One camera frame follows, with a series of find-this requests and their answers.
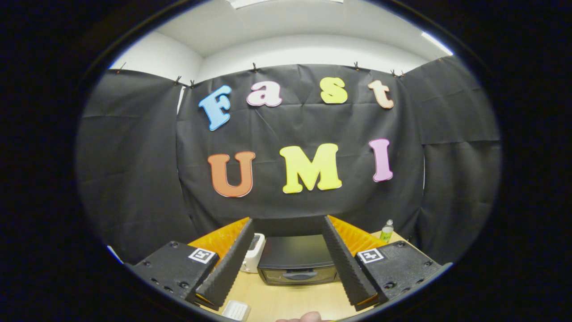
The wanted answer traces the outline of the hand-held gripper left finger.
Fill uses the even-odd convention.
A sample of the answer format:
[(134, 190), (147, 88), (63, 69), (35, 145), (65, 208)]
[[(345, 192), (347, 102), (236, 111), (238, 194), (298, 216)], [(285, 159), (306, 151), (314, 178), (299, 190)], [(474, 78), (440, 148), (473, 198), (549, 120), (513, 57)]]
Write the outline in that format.
[(129, 269), (171, 298), (218, 310), (255, 236), (243, 218), (190, 243), (170, 241)]

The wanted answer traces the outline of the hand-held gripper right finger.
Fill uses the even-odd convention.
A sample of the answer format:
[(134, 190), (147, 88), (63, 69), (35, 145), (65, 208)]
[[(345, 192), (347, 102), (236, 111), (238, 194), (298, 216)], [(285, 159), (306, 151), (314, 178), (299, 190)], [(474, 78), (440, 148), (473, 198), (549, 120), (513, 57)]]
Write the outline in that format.
[(346, 296), (357, 311), (392, 305), (452, 265), (439, 264), (407, 241), (386, 243), (330, 215), (323, 217), (321, 226)]

